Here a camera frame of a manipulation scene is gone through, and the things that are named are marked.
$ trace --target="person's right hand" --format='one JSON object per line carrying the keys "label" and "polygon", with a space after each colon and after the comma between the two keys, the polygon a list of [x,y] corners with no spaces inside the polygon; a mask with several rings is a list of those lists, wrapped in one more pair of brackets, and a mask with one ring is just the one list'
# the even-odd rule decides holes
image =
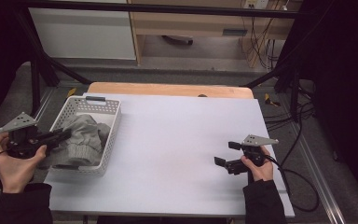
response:
{"label": "person's right hand", "polygon": [[[261,150],[264,152],[265,155],[269,155],[269,151],[264,147],[261,146]],[[264,164],[262,166],[256,166],[251,160],[246,158],[245,156],[241,156],[241,161],[245,164],[251,171],[254,177],[254,180],[272,180],[272,162],[265,159]]]}

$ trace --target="white plastic basket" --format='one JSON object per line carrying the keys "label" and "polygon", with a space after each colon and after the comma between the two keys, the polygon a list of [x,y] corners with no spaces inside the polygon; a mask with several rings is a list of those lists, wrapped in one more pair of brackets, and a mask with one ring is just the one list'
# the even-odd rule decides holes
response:
{"label": "white plastic basket", "polygon": [[105,123],[110,127],[110,133],[103,149],[101,161],[95,166],[51,166],[51,172],[81,173],[89,175],[103,175],[106,171],[113,144],[116,139],[118,125],[121,118],[121,102],[106,100],[104,97],[71,96],[66,100],[59,116],[54,121],[51,131],[60,129],[62,123],[73,115],[89,114],[97,123]]}

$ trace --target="power strip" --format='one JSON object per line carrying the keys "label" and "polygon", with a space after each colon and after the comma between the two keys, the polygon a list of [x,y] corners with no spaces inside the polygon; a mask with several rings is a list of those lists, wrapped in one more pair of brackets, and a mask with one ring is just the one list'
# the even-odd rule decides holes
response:
{"label": "power strip", "polygon": [[265,9],[269,0],[246,0],[243,8]]}

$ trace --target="white table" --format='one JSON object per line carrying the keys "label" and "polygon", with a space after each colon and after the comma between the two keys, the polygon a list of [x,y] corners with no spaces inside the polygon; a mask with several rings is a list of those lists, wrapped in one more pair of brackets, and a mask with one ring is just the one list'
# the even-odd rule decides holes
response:
{"label": "white table", "polygon": [[[269,137],[257,100],[88,93],[120,100],[122,120],[104,176],[49,173],[50,209],[83,215],[243,217],[247,174],[229,175],[213,157],[237,160],[228,141]],[[267,149],[274,157],[271,146]],[[285,214],[293,207],[274,171]]]}

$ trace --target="cabinet door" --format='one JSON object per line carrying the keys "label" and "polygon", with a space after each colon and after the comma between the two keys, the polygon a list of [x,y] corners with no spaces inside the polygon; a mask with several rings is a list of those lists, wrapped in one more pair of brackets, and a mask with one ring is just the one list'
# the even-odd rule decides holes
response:
{"label": "cabinet door", "polygon": [[44,8],[30,11],[43,48],[51,57],[135,60],[128,12]]}

